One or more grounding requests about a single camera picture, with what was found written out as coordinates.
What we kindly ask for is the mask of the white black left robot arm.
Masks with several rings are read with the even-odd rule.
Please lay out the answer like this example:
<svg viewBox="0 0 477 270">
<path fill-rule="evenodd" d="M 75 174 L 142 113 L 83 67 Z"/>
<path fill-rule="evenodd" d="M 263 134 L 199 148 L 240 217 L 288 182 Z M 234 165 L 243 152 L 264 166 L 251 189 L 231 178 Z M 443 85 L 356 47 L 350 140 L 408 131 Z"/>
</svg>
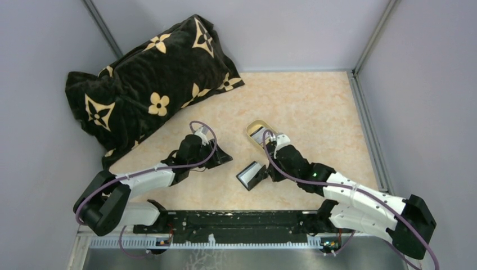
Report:
<svg viewBox="0 0 477 270">
<path fill-rule="evenodd" d="M 134 173 L 98 172 L 73 206 L 77 221 L 97 236 L 105 236 L 120 226 L 151 226 L 161 215 L 160 205 L 152 200 L 132 199 L 157 188 L 174 186 L 196 168 L 212 169 L 232 161 L 215 139 L 206 141 L 189 134 L 177 150 L 150 169 Z"/>
</svg>

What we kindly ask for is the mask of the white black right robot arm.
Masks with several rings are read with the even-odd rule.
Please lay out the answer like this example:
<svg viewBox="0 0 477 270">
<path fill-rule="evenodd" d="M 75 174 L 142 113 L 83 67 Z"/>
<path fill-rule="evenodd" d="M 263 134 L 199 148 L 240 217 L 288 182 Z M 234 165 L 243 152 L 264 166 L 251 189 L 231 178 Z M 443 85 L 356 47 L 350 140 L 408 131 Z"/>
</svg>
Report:
<svg viewBox="0 0 477 270">
<path fill-rule="evenodd" d="M 413 259 L 424 258 L 437 223 L 424 199 L 412 194 L 402 198 L 360 185 L 321 163 L 310 163 L 293 146 L 266 145 L 272 180 L 294 177 L 307 193 L 325 198 L 325 223 L 365 232 L 392 244 Z"/>
</svg>

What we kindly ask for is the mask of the black leather card wallet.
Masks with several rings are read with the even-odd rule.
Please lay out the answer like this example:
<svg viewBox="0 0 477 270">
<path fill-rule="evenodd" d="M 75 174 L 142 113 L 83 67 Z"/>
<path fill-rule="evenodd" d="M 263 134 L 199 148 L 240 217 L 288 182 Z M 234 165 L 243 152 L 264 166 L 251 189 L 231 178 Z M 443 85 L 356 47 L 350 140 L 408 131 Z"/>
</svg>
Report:
<svg viewBox="0 0 477 270">
<path fill-rule="evenodd" d="M 257 161 L 253 161 L 236 175 L 236 178 L 248 191 L 251 191 L 258 183 L 267 177 L 267 167 Z"/>
</svg>

